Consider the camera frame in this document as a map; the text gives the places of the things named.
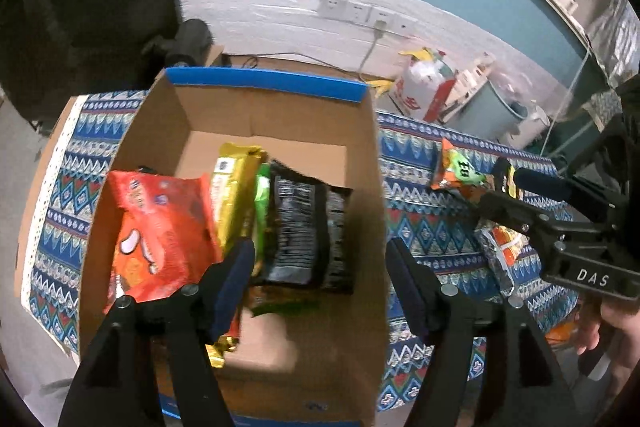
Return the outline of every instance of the metal bolt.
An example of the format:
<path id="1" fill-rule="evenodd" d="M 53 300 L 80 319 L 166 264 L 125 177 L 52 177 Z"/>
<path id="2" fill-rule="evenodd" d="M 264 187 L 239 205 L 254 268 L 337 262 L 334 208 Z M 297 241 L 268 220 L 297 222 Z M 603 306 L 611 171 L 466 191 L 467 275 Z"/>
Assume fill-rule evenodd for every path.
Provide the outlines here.
<path id="1" fill-rule="evenodd" d="M 186 295 L 186 296 L 191 296 L 191 295 L 196 295 L 196 293 L 198 293 L 198 290 L 200 288 L 198 288 L 197 284 L 194 284 L 192 282 L 185 284 L 182 288 L 180 288 L 180 293 L 182 295 Z"/>
<path id="2" fill-rule="evenodd" d="M 440 286 L 440 291 L 447 297 L 458 295 L 458 287 L 454 284 L 443 284 L 442 286 Z"/>
<path id="3" fill-rule="evenodd" d="M 128 308 L 132 302 L 133 297 L 131 295 L 123 295 L 122 297 L 118 297 L 116 299 L 116 306 L 123 310 L 124 308 Z"/>
<path id="4" fill-rule="evenodd" d="M 511 295 L 508 299 L 507 302 L 510 304 L 510 306 L 512 308 L 516 308 L 517 310 L 519 310 L 520 308 L 522 308 L 524 306 L 524 301 L 522 300 L 522 298 L 516 294 Z"/>

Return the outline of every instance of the gray floor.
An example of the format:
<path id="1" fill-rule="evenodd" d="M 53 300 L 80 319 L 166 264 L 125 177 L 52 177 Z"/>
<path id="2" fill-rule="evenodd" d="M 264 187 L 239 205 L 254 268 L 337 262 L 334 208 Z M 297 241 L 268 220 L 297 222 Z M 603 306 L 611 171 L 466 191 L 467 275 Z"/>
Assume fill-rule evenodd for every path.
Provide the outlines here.
<path id="1" fill-rule="evenodd" d="M 63 393 L 51 384 L 72 378 L 76 367 L 21 307 L 13 290 L 18 229 L 45 143 L 46 139 L 38 136 L 10 103 L 0 105 L 0 345 L 14 386 L 45 427 L 54 427 Z M 567 380 L 574 385 L 578 407 L 593 417 L 606 378 L 601 382 L 577 381 L 576 357 L 571 350 L 560 357 L 560 362 Z M 376 425 L 399 427 L 409 410 L 405 406 L 380 413 Z"/>

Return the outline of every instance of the yellow snack package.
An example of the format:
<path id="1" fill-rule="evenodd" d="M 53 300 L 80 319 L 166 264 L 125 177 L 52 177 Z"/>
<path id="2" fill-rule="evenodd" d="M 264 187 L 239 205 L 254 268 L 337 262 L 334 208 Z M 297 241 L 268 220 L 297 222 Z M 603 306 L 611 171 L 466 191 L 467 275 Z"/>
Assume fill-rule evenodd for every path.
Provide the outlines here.
<path id="1" fill-rule="evenodd" d="M 238 237 L 252 235 L 256 174 L 266 157 L 266 152 L 259 146 L 239 146 L 230 142 L 220 146 L 209 196 L 223 254 Z"/>

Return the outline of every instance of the power outlet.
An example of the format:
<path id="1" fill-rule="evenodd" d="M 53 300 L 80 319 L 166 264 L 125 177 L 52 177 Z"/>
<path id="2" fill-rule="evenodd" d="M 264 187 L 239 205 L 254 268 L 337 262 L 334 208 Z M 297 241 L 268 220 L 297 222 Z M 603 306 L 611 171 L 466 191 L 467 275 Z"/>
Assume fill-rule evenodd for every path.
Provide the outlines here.
<path id="1" fill-rule="evenodd" d="M 369 13 L 366 25 L 370 28 L 373 28 L 376 22 L 380 21 L 386 23 L 386 27 L 389 28 L 389 26 L 391 26 L 391 21 L 393 20 L 394 15 L 396 15 L 396 13 L 392 12 L 391 10 L 381 8 L 380 6 L 373 6 L 371 7 L 371 13 Z"/>
<path id="2" fill-rule="evenodd" d="M 415 32 L 417 22 L 417 19 L 413 17 L 396 13 L 391 19 L 391 24 L 388 26 L 387 31 L 403 37 L 411 37 Z"/>
<path id="3" fill-rule="evenodd" d="M 318 15 L 325 19 L 344 20 L 344 9 L 347 0 L 320 0 Z"/>
<path id="4" fill-rule="evenodd" d="M 371 11 L 370 4 L 364 4 L 354 0 L 348 0 L 344 8 L 344 20 L 353 22 L 354 24 L 366 24 L 369 12 Z"/>

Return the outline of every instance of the cardboard box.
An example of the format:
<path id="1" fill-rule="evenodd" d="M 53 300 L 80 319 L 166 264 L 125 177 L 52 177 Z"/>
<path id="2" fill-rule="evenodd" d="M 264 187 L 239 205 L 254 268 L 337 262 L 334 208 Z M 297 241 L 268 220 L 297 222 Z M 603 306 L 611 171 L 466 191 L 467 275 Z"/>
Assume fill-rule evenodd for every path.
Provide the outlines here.
<path id="1" fill-rule="evenodd" d="M 297 73 L 170 68 L 150 90 L 111 169 L 140 165 L 180 178 L 211 172 L 222 142 L 260 144 L 291 168 L 353 189 L 346 213 L 354 293 L 280 317 L 244 314 L 241 344 L 216 373 L 234 414 L 280 421 L 373 422 L 388 341 L 378 133 L 367 86 Z M 108 188 L 82 266 L 80 356 L 106 304 L 122 211 Z M 158 367 L 161 393 L 173 394 Z"/>

